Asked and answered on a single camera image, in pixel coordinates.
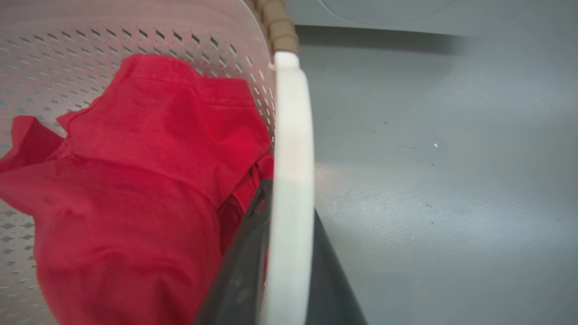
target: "red garment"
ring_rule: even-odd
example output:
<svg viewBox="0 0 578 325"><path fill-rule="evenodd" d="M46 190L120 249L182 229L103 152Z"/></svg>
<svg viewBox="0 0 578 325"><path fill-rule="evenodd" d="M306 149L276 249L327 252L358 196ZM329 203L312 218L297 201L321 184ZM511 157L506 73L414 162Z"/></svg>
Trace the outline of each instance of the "red garment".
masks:
<svg viewBox="0 0 578 325"><path fill-rule="evenodd" d="M16 117L0 198L35 219L60 324L190 324L261 179L269 134L240 79L131 56L62 139Z"/></svg>

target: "floor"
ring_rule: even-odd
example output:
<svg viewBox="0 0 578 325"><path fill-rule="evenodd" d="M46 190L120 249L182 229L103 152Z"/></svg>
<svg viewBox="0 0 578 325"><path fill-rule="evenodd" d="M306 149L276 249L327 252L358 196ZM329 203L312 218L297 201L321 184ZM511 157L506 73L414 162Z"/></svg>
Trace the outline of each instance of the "floor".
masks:
<svg viewBox="0 0 578 325"><path fill-rule="evenodd" d="M298 27L316 207L368 323L578 324L577 17Z"/></svg>

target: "laundry basket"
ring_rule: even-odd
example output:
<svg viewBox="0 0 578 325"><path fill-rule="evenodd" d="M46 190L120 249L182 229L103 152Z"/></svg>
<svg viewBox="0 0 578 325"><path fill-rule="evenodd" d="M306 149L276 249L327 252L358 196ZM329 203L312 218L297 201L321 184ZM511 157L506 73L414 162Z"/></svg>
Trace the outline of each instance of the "laundry basket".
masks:
<svg viewBox="0 0 578 325"><path fill-rule="evenodd" d="M311 270L313 132L298 41L282 0L3 0L0 157L12 118L89 106L134 53L172 56L204 76L247 81L275 148L262 320L303 323ZM34 221L0 201L0 324L56 324L36 281Z"/></svg>

